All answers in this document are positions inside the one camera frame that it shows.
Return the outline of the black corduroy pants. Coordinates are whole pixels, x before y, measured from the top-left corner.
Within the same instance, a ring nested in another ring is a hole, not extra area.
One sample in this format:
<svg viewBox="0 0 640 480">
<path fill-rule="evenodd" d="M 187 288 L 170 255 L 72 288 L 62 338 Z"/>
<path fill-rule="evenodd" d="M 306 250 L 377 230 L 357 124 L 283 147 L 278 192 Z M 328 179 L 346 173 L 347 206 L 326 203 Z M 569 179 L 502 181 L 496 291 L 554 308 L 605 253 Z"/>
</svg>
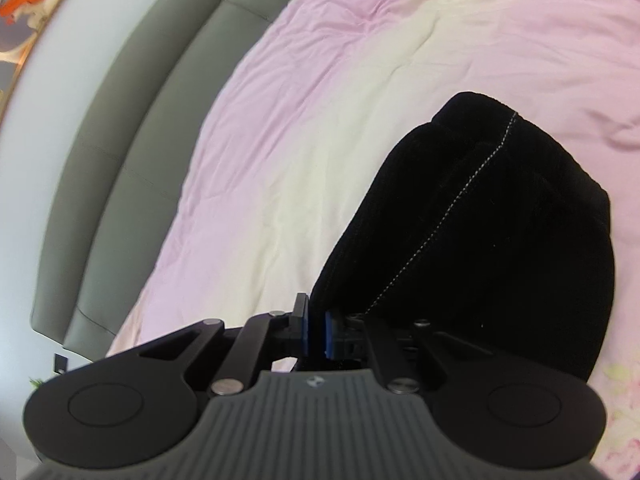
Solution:
<svg viewBox="0 0 640 480">
<path fill-rule="evenodd" d="M 515 110 L 460 92 L 386 156 L 312 289 L 309 350 L 329 318 L 423 321 L 587 379 L 614 288 L 605 189 Z"/>
</svg>

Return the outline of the pink floral bed quilt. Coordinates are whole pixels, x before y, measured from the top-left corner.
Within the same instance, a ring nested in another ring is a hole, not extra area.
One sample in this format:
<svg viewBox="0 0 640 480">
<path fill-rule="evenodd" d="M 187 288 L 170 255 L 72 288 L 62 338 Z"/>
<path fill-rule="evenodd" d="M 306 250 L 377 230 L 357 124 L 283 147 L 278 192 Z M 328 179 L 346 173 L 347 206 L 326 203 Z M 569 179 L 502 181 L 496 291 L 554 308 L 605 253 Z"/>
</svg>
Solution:
<svg viewBox="0 0 640 480">
<path fill-rule="evenodd" d="M 550 133 L 608 192 L 616 293 L 594 464 L 639 470 L 639 0 L 292 0 L 202 125 L 160 258 L 111 344 L 240 325 L 311 288 L 390 149 L 456 93 Z"/>
</svg>

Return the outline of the grey padded headboard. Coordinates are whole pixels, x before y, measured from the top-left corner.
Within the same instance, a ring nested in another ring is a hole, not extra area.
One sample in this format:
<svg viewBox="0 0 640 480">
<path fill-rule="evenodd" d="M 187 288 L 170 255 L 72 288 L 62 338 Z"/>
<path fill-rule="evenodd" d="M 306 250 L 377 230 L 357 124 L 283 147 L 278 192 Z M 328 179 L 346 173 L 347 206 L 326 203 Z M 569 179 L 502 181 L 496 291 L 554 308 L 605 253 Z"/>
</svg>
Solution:
<svg viewBox="0 0 640 480">
<path fill-rule="evenodd" d="M 291 0 L 156 0 L 96 92 L 61 174 L 32 329 L 106 356 L 174 220 L 196 139 L 243 56 Z"/>
</svg>

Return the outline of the framed orange fish picture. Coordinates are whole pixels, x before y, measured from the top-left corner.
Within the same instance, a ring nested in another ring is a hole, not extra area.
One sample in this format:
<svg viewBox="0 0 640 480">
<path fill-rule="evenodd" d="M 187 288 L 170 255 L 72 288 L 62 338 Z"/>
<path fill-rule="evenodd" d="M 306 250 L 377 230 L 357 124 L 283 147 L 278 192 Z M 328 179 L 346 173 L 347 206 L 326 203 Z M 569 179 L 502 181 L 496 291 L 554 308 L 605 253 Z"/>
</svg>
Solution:
<svg viewBox="0 0 640 480">
<path fill-rule="evenodd" d="M 1 115 L 47 21 L 62 0 L 1 0 Z"/>
</svg>

